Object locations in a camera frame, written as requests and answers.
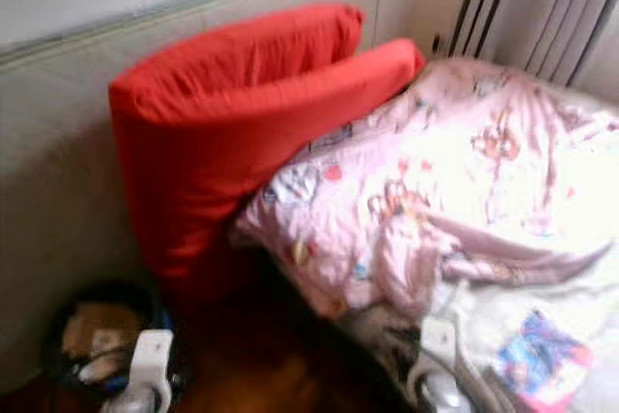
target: dark floor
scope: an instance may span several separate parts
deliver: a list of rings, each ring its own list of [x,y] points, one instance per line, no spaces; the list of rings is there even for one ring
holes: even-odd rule
[[[193,380],[177,412],[399,412],[405,404],[371,357],[314,318],[272,272],[187,324]],[[37,379],[3,412],[97,411],[86,396]]]

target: white bedsheet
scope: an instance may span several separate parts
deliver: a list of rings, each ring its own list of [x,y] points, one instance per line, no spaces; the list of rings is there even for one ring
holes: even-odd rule
[[[614,246],[587,270],[561,284],[463,286],[457,290],[442,283],[436,289],[432,312],[459,321],[460,355],[482,372],[533,309],[593,351],[593,367],[570,411],[619,411],[619,247]],[[460,372],[463,365],[460,360]],[[483,386],[476,390],[484,393]],[[493,398],[488,406],[504,411]]]

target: pink blanket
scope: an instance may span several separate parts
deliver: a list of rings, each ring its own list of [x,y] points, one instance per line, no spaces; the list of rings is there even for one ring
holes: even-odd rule
[[[616,232],[619,123],[557,95],[484,62],[434,63],[310,144],[237,226],[330,316],[381,299],[420,315],[441,279],[565,280]]]

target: red pillow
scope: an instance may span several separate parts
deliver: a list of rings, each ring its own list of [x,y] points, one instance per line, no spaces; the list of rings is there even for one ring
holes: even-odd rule
[[[246,196],[423,66],[405,40],[347,58],[361,21],[333,4],[264,16],[174,45],[110,85],[133,227],[173,297],[213,300],[243,281],[225,229]]]

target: headboard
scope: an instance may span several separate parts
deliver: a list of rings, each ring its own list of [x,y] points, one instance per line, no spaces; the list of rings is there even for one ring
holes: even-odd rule
[[[0,393],[35,374],[43,331],[77,288],[144,279],[109,123],[107,83],[168,44],[318,0],[191,0],[0,55]],[[338,0],[367,15],[378,0]]]

